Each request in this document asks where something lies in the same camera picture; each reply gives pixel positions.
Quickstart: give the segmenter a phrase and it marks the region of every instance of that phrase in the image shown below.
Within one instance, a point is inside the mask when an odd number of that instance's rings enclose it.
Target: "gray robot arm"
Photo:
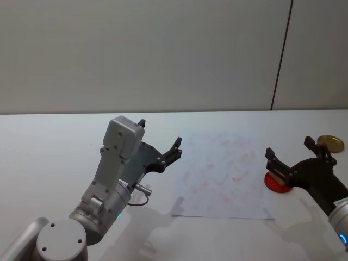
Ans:
[[[141,141],[144,127],[145,120],[135,123],[123,116],[111,120],[95,178],[69,219],[54,223],[37,219],[4,251],[0,261],[87,261],[87,246],[102,240],[134,189],[142,191],[148,201],[151,191],[139,184],[144,175],[163,172],[181,157],[181,138],[161,154]]]

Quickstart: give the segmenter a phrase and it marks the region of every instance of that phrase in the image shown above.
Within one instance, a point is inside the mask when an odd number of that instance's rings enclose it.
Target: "white wall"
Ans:
[[[348,108],[348,1],[294,0],[274,109]]]
[[[0,113],[269,109],[290,0],[1,0]]]

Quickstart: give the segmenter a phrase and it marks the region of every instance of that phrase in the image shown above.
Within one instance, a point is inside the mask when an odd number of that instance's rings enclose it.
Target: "blue light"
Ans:
[[[339,237],[341,238],[341,240],[344,244],[347,244],[347,239],[343,234],[339,234]]]

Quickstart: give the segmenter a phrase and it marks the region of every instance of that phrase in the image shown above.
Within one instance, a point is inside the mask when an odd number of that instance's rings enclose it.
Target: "cable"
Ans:
[[[144,203],[141,203],[141,204],[132,204],[132,203],[128,203],[129,206],[144,206],[146,204],[148,204],[148,196],[145,195],[146,197],[146,201]]]

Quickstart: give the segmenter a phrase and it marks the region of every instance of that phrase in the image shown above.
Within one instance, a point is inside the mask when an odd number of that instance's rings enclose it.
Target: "red object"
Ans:
[[[270,190],[277,192],[277,193],[287,193],[289,192],[291,189],[290,187],[287,186],[280,186],[272,177],[271,175],[268,174],[268,172],[265,175],[265,185],[267,188],[269,188]]]

